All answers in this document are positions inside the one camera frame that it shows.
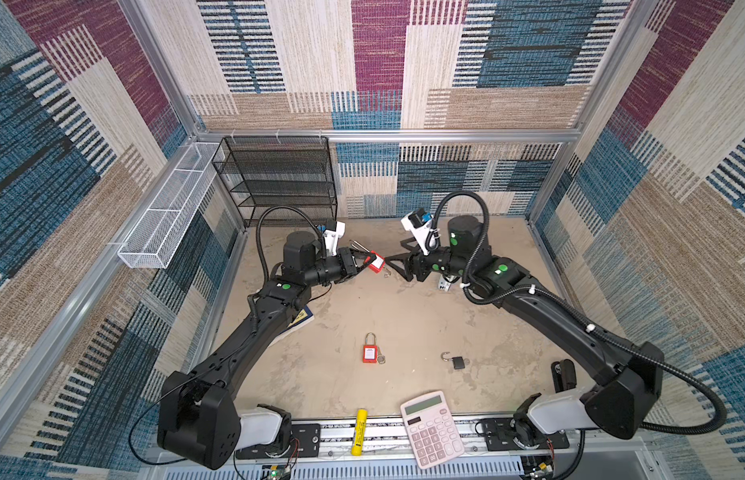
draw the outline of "calculator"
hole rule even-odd
[[[463,440],[444,393],[426,393],[403,403],[402,419],[420,468],[431,468],[463,454]]]

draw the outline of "white wire basket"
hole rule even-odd
[[[167,268],[196,209],[215,178],[212,160],[223,160],[218,144],[194,143],[178,161],[151,205],[119,249],[130,268]]]

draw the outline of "yellow cylinder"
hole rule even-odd
[[[362,444],[365,441],[365,427],[367,427],[367,410],[360,408],[356,413],[356,427],[354,428],[354,446],[351,455],[362,455]]]

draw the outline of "woven fabric wall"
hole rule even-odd
[[[478,192],[490,214],[527,214],[560,144],[330,144],[338,216],[405,216],[434,211],[454,190]],[[481,214],[455,199],[447,215]]]
[[[537,227],[591,319],[719,391],[659,436],[678,478],[745,478],[745,0],[663,0]],[[711,405],[666,378],[653,421]]]
[[[211,130],[567,128],[629,0],[144,0]]]
[[[116,0],[0,2],[0,390],[184,136]],[[207,192],[170,268],[121,268],[0,478],[134,478],[130,421],[188,366],[230,255],[224,194]]]
[[[189,370],[236,225],[208,190],[169,267],[122,266],[0,454],[0,478],[137,478],[127,437],[175,370]],[[133,436],[156,442],[158,408]]]
[[[116,0],[0,1],[0,389],[183,138]]]

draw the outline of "black cable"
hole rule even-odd
[[[312,297],[308,302],[306,302],[306,304],[308,305],[310,302],[313,302],[314,300],[317,300],[317,299],[322,298],[323,296],[325,296],[326,294],[328,294],[330,290],[332,290],[332,283],[329,284],[329,288],[327,290],[325,290],[325,293],[323,293],[322,295],[319,295],[319,296]]]
[[[572,461],[570,466],[567,467],[567,470],[560,473],[559,475],[554,475],[554,477],[551,480],[565,480],[565,478],[572,475],[572,472],[575,471],[575,469],[578,467],[578,465],[581,463],[581,458],[583,458],[583,449],[586,446],[586,431],[581,430],[581,440],[578,444],[578,451],[575,453],[575,459]]]
[[[272,206],[270,209],[263,212],[263,214],[258,219],[258,226],[255,229],[255,246],[258,250],[258,258],[260,259],[260,266],[263,270],[263,286],[265,287],[266,284],[269,281],[269,266],[266,263],[266,256],[263,254],[263,244],[260,241],[260,228],[262,227],[263,220],[273,211],[275,210],[290,210],[292,212],[295,212],[296,214],[299,214],[303,219],[308,222],[308,224],[311,226],[311,229],[314,230],[314,234],[316,235],[316,238],[319,240],[320,243],[320,254],[322,255],[322,258],[327,257],[327,248],[325,247],[324,243],[324,236],[320,234],[319,229],[314,225],[314,223],[311,221],[308,215],[304,214],[301,209],[295,208],[294,206],[286,206],[286,205],[278,205],[278,206]]]
[[[476,427],[477,427],[477,426],[480,426],[480,425],[482,425],[482,422],[476,422],[476,423],[474,424],[474,433],[475,433],[475,434],[477,434],[477,435],[478,435],[478,436],[480,436],[480,437],[485,437],[485,438],[493,436],[492,434],[490,434],[490,433],[487,433],[487,432],[482,432],[482,433],[479,433],[479,431],[478,431],[478,430],[476,429]]]
[[[236,472],[236,474],[241,478],[242,480],[247,480],[243,477],[243,475],[240,473],[239,468],[236,467],[236,450],[231,454],[231,458],[233,460],[233,470]]]
[[[207,373],[209,373],[209,372],[212,372],[214,368],[215,368],[215,367],[211,367],[210,369],[208,369],[208,370],[205,370],[204,372],[202,372],[202,373],[199,373],[199,374],[197,374],[197,375],[195,375],[195,376],[191,377],[190,379],[187,379],[187,380],[186,380],[185,382],[183,382],[183,383],[181,383],[180,385],[176,386],[176,387],[175,387],[174,389],[171,389],[171,390],[170,390],[169,392],[167,392],[167,393],[165,393],[165,394],[164,394],[163,396],[159,397],[159,399],[157,399],[157,400],[156,400],[156,402],[154,402],[154,403],[152,403],[151,405],[149,405],[149,406],[148,406],[148,408],[146,408],[146,409],[145,409],[145,410],[143,411],[143,413],[141,413],[141,414],[140,414],[140,416],[139,416],[139,417],[137,418],[137,420],[135,420],[135,423],[133,424],[132,428],[130,428],[130,433],[128,434],[128,446],[130,447],[130,451],[132,452],[132,454],[133,454],[133,455],[134,455],[134,456],[135,456],[135,457],[136,457],[136,458],[137,458],[137,459],[138,459],[139,461],[141,461],[141,462],[145,463],[146,465],[151,465],[151,466],[163,466],[163,465],[172,465],[172,464],[174,464],[174,463],[178,463],[178,462],[183,462],[184,460],[186,460],[185,458],[178,458],[177,460],[172,460],[172,461],[170,461],[170,462],[151,462],[151,461],[149,461],[149,460],[147,460],[147,459],[145,459],[145,458],[143,458],[143,457],[141,457],[141,456],[139,456],[139,455],[137,454],[137,451],[135,450],[135,446],[133,446],[133,443],[132,443],[132,436],[133,436],[133,433],[135,432],[135,429],[137,428],[137,424],[138,424],[138,423],[140,423],[140,420],[142,420],[142,419],[143,419],[143,417],[145,417],[145,416],[146,416],[146,414],[147,414],[148,412],[150,412],[152,408],[156,407],[156,405],[157,405],[157,404],[158,404],[159,402],[161,402],[162,400],[164,400],[164,398],[165,398],[165,397],[167,397],[168,395],[170,395],[170,394],[171,394],[172,392],[174,392],[175,390],[177,390],[177,389],[180,389],[180,388],[181,388],[182,386],[186,385],[187,383],[189,383],[189,382],[193,382],[194,380],[198,379],[199,377],[201,377],[201,376],[203,376],[203,375],[206,375],[206,374],[207,374]]]
[[[463,283],[468,283],[466,281],[467,278],[469,278],[471,271],[473,270],[473,262],[475,255],[477,252],[479,252],[479,248],[482,245],[482,242],[484,241],[485,237],[487,236],[487,229],[488,229],[488,218],[489,215],[487,214],[487,205],[485,204],[485,201],[482,197],[479,197],[478,195],[474,194],[473,192],[453,192],[452,194],[447,195],[442,202],[439,203],[439,206],[437,207],[437,211],[435,212],[434,218],[437,218],[437,214],[441,211],[442,206],[444,203],[446,203],[446,200],[449,200],[452,197],[456,197],[458,195],[465,195],[467,197],[472,197],[477,202],[479,202],[479,205],[482,207],[483,212],[483,221],[484,225],[482,228],[482,234],[479,236],[479,242],[476,244],[476,247],[474,248],[474,252],[472,253],[471,257],[469,258],[469,261],[466,262],[466,266],[463,270]],[[466,298],[469,299],[471,303],[474,303],[475,305],[488,305],[490,303],[494,303],[498,300],[501,300],[502,298],[511,295],[515,292],[520,292],[522,290],[529,290],[529,286],[519,286],[516,288],[512,288],[511,290],[506,290],[505,292],[499,293],[495,296],[490,296],[485,299],[479,299],[473,296],[471,291],[469,290],[468,286],[463,287],[463,293],[465,294]],[[620,350],[623,350],[624,352],[630,353],[633,355],[636,359],[641,360],[646,363],[650,363],[651,365],[654,365],[670,374],[675,376],[676,378],[682,380],[686,384],[694,387],[699,392],[703,393],[706,398],[711,402],[714,408],[714,414],[713,417],[706,423],[702,423],[700,425],[695,426],[689,426],[689,427],[679,427],[679,426],[671,426],[671,425],[659,425],[656,423],[650,423],[650,422],[642,422],[640,424],[640,427],[645,428],[647,430],[655,430],[656,432],[663,432],[663,433],[670,433],[674,435],[702,435],[704,433],[710,433],[718,430],[720,427],[722,427],[727,420],[727,408],[724,405],[724,402],[722,401],[722,398],[719,397],[712,389],[710,389],[708,386],[704,385],[703,382],[698,381],[695,377],[689,375],[683,370],[679,370],[675,366],[669,365],[666,362],[661,362],[659,360],[656,360],[650,356],[645,355],[644,353],[640,352],[639,350],[635,349],[633,346],[625,345],[622,342],[618,342],[617,340],[614,340],[611,336],[607,335],[607,330],[599,327],[596,325],[596,323],[589,320],[589,318],[579,312],[577,309],[575,309],[573,306],[571,306],[569,303],[565,302],[558,296],[556,296],[554,293],[549,292],[546,290],[543,286],[536,286],[536,292],[539,295],[547,296],[554,302],[558,303],[562,308],[564,308],[570,315],[575,318],[577,322],[581,324],[585,329],[587,329],[587,333],[594,338],[601,340],[602,342],[608,343],[609,345],[612,345]]]
[[[271,269],[271,276],[269,277],[269,278],[271,278],[271,280],[275,280],[276,279],[276,272],[279,270],[279,268],[282,265],[284,265],[284,262],[278,262],[276,265],[273,266],[273,268]]]

